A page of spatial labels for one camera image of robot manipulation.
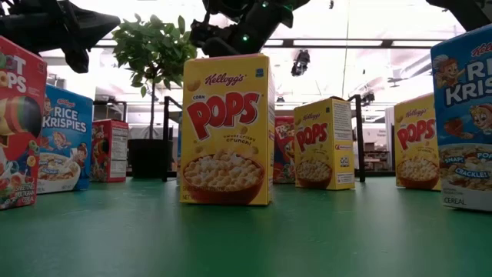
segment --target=ceiling light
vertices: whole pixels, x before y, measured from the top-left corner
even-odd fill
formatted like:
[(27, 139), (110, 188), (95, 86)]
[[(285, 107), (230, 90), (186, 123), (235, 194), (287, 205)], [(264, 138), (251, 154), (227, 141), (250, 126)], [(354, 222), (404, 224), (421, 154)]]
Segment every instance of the ceiling light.
[(395, 41), (393, 46), (397, 47), (432, 47), (442, 41)]

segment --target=green table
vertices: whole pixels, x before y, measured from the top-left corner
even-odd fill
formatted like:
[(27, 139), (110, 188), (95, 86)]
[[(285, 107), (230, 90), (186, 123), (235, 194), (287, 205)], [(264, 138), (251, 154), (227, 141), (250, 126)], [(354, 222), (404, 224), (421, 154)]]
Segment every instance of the green table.
[(492, 276), (492, 215), (368, 179), (274, 187), (268, 207), (182, 205), (174, 181), (94, 184), (0, 212), (0, 275)]

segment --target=cereal bowl image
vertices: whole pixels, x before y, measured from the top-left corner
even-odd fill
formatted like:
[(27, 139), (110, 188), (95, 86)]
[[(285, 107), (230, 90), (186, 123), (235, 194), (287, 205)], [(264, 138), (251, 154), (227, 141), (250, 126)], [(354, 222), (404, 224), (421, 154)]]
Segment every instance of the cereal bowl image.
[(397, 166), (397, 178), (409, 189), (432, 189), (439, 181), (439, 166), (418, 156), (405, 159)]
[(200, 203), (248, 204), (264, 181), (260, 164), (231, 151), (197, 158), (183, 172), (185, 189)]
[(442, 145), (439, 156), (443, 183), (476, 191), (492, 191), (492, 145)]
[(330, 185), (332, 171), (329, 165), (319, 160), (301, 162), (296, 168), (299, 185), (309, 189), (325, 189)]
[(80, 166), (68, 157), (53, 153), (41, 153), (38, 182), (52, 188), (53, 192), (72, 190), (80, 176)]

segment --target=plant pot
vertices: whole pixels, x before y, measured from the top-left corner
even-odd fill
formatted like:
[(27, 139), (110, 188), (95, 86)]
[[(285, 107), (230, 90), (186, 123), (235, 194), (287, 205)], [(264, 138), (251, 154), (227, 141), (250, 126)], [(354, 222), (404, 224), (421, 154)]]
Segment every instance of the plant pot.
[(172, 141), (165, 145), (161, 139), (130, 139), (128, 150), (134, 178), (157, 179), (167, 173), (171, 163)]

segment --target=small cereal box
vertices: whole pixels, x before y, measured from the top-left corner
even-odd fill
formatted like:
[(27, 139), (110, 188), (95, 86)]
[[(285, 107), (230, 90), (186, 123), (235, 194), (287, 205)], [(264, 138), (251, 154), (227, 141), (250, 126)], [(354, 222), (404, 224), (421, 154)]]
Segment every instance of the small cereal box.
[(294, 109), (295, 185), (354, 188), (351, 104), (325, 99)]
[(242, 55), (184, 65), (181, 202), (270, 202), (275, 134), (268, 63), (264, 55)]
[(126, 180), (128, 123), (115, 119), (92, 123), (91, 181)]
[(492, 26), (431, 49), (444, 205), (492, 211)]
[(397, 186), (440, 190), (434, 94), (394, 106)]
[(294, 133), (294, 116), (275, 118), (274, 183), (295, 183)]
[(89, 187), (92, 99), (46, 86), (38, 194)]
[(46, 63), (0, 36), (0, 210), (36, 200)]

